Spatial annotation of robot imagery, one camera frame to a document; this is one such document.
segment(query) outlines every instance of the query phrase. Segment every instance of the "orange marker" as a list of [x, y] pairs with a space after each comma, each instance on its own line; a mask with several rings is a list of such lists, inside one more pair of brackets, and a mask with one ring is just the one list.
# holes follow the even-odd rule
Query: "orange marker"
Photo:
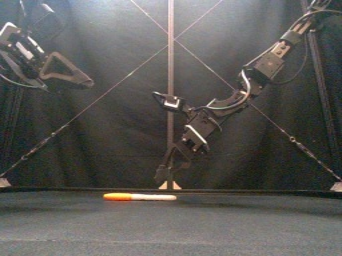
[[102, 199], [108, 201], [172, 201], [176, 200], [176, 196], [172, 195], [145, 195], [131, 193], [108, 193], [102, 195]]

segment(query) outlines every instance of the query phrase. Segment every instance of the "black backdrop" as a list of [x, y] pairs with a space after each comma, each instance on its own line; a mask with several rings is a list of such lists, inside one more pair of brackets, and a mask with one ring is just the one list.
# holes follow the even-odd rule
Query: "black backdrop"
[[[20, 25], [17, 2], [0, 2], [1, 26], [6, 21]], [[53, 40], [38, 43], [72, 60], [93, 78], [94, 87], [46, 93], [0, 82], [1, 170], [110, 90], [6, 177], [21, 186], [155, 188], [152, 177], [167, 149], [167, 118], [151, 92], [167, 92], [168, 1], [45, 3], [65, 27]], [[180, 35], [177, 41], [185, 47], [175, 43], [175, 94], [192, 106], [227, 98], [232, 90], [221, 79], [235, 85], [241, 66], [272, 45], [302, 14], [300, 1], [175, 1], [175, 36]], [[310, 56], [296, 80], [267, 86], [253, 104], [342, 175], [339, 152], [331, 147], [331, 131], [340, 143], [340, 20], [334, 20], [332, 28], [330, 23], [318, 32], [318, 43], [332, 130], [326, 128]], [[295, 73], [303, 55], [300, 44], [276, 79]], [[183, 124], [184, 117], [175, 115], [175, 140]], [[253, 108], [231, 116], [208, 142], [211, 153], [176, 176], [183, 188], [328, 189], [334, 183]]]

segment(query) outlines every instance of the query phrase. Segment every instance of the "black fabric wall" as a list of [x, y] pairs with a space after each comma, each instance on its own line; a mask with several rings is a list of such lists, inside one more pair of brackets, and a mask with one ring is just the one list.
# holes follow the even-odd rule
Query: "black fabric wall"
[[[1, 81], [1, 168], [5, 170], [110, 90], [8, 174], [8, 179], [22, 186], [155, 188], [152, 178], [167, 150], [167, 120], [151, 92], [167, 92], [168, 1], [45, 3], [65, 28], [40, 45], [72, 60], [93, 78], [94, 87], [76, 91], [58, 90], [62, 85], [54, 85], [56, 92], [46, 93], [18, 89]], [[6, 21], [20, 23], [16, 1], [1, 1], [0, 11], [1, 26]], [[232, 89], [203, 63], [235, 85], [241, 66], [273, 44], [302, 13], [300, 1], [175, 1], [175, 36], [180, 35], [177, 41], [185, 47], [175, 43], [175, 94], [192, 106], [205, 105], [212, 98], [227, 98]], [[340, 23], [335, 24], [334, 31], [340, 31]], [[334, 125], [340, 136], [340, 37], [331, 32], [328, 23], [326, 27], [319, 32], [319, 42]], [[277, 81], [295, 73], [303, 55], [300, 44]], [[335, 166], [310, 57], [296, 80], [283, 86], [267, 86], [253, 104], [316, 157]], [[184, 121], [183, 116], [175, 115], [175, 141]], [[232, 115], [221, 128], [221, 133], [216, 132], [208, 140], [209, 154], [197, 157], [191, 168], [176, 176], [183, 188], [331, 187], [331, 175], [253, 108]]]

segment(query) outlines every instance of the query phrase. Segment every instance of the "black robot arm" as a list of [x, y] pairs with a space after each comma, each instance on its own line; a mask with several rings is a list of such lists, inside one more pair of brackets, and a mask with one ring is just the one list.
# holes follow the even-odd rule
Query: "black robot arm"
[[187, 123], [180, 140], [168, 148], [161, 164], [156, 170], [155, 181], [160, 185], [172, 179], [172, 174], [191, 165], [191, 159], [199, 153], [208, 152], [207, 137], [227, 117], [248, 106], [248, 101], [260, 94], [264, 86], [273, 81], [283, 68], [285, 57], [302, 41], [315, 23], [315, 17], [328, 12], [323, 9], [330, 1], [314, 1], [307, 13], [295, 21], [279, 41], [244, 67], [237, 76], [237, 89], [224, 100], [213, 99], [203, 107], [189, 107], [185, 100], [173, 95], [153, 92], [159, 105], [172, 112], [185, 114]]

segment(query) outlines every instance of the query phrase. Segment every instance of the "dark floor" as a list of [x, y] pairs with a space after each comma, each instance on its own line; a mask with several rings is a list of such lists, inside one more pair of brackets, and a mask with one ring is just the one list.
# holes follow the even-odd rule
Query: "dark floor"
[[100, 191], [0, 193], [0, 255], [342, 255], [342, 200], [177, 194], [104, 201]]

